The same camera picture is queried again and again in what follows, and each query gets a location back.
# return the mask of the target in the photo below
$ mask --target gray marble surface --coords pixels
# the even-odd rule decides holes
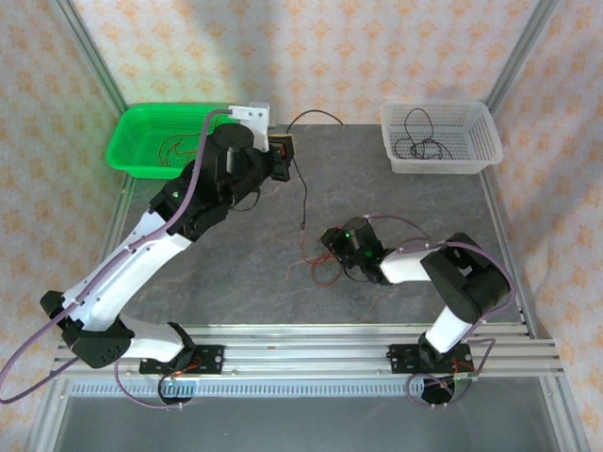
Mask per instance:
[[[309,187],[305,233],[300,230],[302,183],[292,167],[288,183],[262,185],[252,211],[231,212],[169,261],[128,303],[125,314],[185,325],[433,322],[444,302],[429,282],[378,286],[343,276],[328,288],[312,282],[300,252],[303,238],[306,254],[319,256],[323,248],[317,239],[326,228],[367,213],[410,218],[437,239],[464,231],[501,259],[478,175],[394,174],[379,125],[300,125],[292,134]],[[163,183],[136,181],[124,234]],[[388,219],[376,221],[375,230],[386,247],[417,235]],[[322,281],[335,273],[334,263],[317,269]],[[351,275],[363,278],[355,269]],[[518,321],[519,313],[511,309],[493,320]]]

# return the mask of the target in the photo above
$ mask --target white plastic basket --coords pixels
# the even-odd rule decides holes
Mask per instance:
[[[409,116],[414,108],[427,112],[433,129],[420,110]],[[446,148],[428,143],[413,152],[404,121],[414,142],[432,137]],[[385,101],[381,126],[392,171],[397,173],[475,174],[502,161],[494,120],[478,101]]]

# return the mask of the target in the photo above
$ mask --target green basket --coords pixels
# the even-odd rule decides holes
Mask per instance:
[[[205,116],[225,104],[141,104],[120,118],[106,148],[106,161],[133,177],[173,179],[194,158]],[[209,133],[226,122],[227,115],[211,121]]]

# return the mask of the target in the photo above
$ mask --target white bracket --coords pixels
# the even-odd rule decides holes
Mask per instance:
[[[252,106],[238,106],[230,105],[228,107],[232,113],[230,117],[233,120],[241,121],[241,125],[244,125],[253,132],[253,146],[255,149],[262,151],[263,153],[268,152],[268,126],[270,122],[270,109],[269,106],[266,108],[252,107]]]

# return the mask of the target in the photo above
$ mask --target orange patterned wallpaper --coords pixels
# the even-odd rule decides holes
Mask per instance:
[[[48,0],[0,3],[0,366],[48,319],[40,297],[71,287],[104,244],[120,174],[104,150],[116,118]],[[53,331],[2,397],[48,374]],[[0,408],[0,450],[23,450],[42,391]]]
[[[603,450],[603,5],[562,0],[496,116],[495,168],[537,314]]]
[[[484,99],[536,0],[75,3],[129,104],[260,100],[280,122],[314,107],[377,123],[386,98]]]

